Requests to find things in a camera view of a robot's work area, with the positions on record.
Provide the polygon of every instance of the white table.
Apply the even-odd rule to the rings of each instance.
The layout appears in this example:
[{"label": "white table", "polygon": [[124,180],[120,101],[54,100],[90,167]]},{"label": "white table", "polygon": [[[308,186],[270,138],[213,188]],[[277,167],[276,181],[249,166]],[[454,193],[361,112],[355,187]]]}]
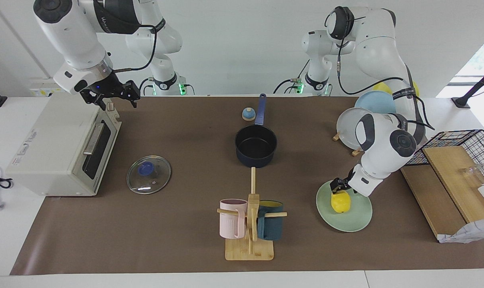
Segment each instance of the white table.
[{"label": "white table", "polygon": [[[48,98],[9,98],[0,109],[2,170],[7,167],[47,102]],[[437,131],[483,128],[470,110],[455,108],[449,99],[427,98],[425,102],[428,120]],[[484,269],[7,276],[43,199],[16,184],[9,190],[0,188],[0,201],[4,203],[0,211],[0,287],[75,287],[83,283],[100,287],[211,287],[220,283],[229,287],[246,287],[247,277],[252,277],[262,286],[277,283],[280,287],[484,287]]]}]

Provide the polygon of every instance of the oven door handle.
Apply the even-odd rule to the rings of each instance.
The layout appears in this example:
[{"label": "oven door handle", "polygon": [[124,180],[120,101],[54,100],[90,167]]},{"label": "oven door handle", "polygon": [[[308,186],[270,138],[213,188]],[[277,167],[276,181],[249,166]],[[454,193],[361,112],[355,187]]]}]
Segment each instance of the oven door handle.
[{"label": "oven door handle", "polygon": [[82,152],[83,155],[92,155],[92,153],[94,153],[94,150],[96,149],[96,145],[98,144],[98,140],[100,138],[100,135],[102,134],[104,127],[104,123],[99,123],[94,126],[91,138],[89,139],[89,142],[87,143],[84,151]]}]

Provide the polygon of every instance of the mug rack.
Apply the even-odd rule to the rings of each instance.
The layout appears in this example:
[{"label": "mug rack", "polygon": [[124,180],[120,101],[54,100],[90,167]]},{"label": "mug rack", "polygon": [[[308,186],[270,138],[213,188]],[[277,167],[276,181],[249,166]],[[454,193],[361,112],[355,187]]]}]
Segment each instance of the mug rack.
[{"label": "mug rack", "polygon": [[[272,260],[273,241],[258,239],[256,219],[260,206],[260,195],[256,193],[256,167],[251,167],[251,193],[247,201],[247,224],[245,237],[226,239],[224,257],[228,261]],[[217,209],[218,213],[238,215],[238,212]],[[287,212],[267,213],[265,217],[286,217]]]}]

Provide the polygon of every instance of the green plate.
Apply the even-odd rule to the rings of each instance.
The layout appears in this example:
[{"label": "green plate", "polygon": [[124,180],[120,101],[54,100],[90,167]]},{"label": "green plate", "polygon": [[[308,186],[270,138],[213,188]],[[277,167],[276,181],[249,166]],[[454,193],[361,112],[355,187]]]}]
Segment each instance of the green plate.
[{"label": "green plate", "polygon": [[324,183],[317,192],[317,209],[327,224],[343,232],[356,232],[368,226],[373,214],[371,201],[354,190],[347,190],[350,196],[350,210],[336,213],[331,206],[331,181]]}]

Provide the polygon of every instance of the green light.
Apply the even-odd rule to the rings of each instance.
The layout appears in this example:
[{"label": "green light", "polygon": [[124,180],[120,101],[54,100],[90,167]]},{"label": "green light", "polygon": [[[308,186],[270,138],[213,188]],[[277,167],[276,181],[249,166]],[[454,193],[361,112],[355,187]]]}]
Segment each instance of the green light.
[{"label": "green light", "polygon": [[180,90],[180,93],[182,95],[185,95],[187,93],[187,88],[185,88],[185,86],[183,86],[183,84],[179,84],[179,90]]},{"label": "green light", "polygon": [[302,94],[302,91],[304,91],[304,83],[301,83],[300,87],[295,90],[295,93]]}]

